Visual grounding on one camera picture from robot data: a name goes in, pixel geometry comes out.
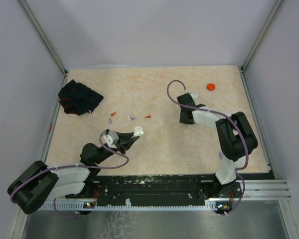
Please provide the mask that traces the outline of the white earbud charging case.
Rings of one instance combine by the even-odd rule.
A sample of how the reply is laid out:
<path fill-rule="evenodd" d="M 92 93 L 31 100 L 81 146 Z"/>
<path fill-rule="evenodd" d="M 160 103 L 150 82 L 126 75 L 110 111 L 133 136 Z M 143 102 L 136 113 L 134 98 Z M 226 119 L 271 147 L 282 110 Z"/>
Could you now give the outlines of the white earbud charging case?
<path fill-rule="evenodd" d="M 141 126 L 136 126 L 135 129 L 134 129 L 133 136 L 138 137 L 138 136 L 143 135 L 144 133 L 145 133 L 144 129 Z"/>

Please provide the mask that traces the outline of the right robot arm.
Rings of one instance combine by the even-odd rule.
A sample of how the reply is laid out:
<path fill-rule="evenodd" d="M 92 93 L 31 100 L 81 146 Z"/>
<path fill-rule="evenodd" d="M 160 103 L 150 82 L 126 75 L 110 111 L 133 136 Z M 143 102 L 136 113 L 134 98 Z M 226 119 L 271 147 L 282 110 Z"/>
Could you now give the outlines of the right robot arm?
<path fill-rule="evenodd" d="M 226 115 L 204 104 L 196 105 L 191 93 L 177 97 L 177 103 L 181 108 L 181 124 L 203 124 L 217 131 L 222 164 L 212 182 L 202 187 L 201 196 L 204 199 L 226 196 L 237 179 L 237 171 L 247 167 L 247 157 L 258 147 L 246 115 L 243 112 Z"/>

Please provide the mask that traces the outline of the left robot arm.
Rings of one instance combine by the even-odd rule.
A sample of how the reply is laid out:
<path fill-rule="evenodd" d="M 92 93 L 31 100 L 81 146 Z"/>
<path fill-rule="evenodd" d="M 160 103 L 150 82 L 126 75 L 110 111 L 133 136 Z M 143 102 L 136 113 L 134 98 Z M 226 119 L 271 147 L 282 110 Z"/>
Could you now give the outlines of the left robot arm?
<path fill-rule="evenodd" d="M 126 152 L 144 134 L 142 127 L 133 132 L 120 133 L 105 130 L 99 136 L 100 146 L 88 143 L 83 146 L 80 161 L 73 165 L 49 167 L 43 161 L 32 163 L 7 189 L 10 201 L 25 214 L 36 212 L 46 201 L 61 197 L 87 198 L 94 191 L 93 181 L 101 170 L 114 170 L 114 166 L 100 166 L 113 155 L 125 159 L 118 165 L 128 164 Z"/>

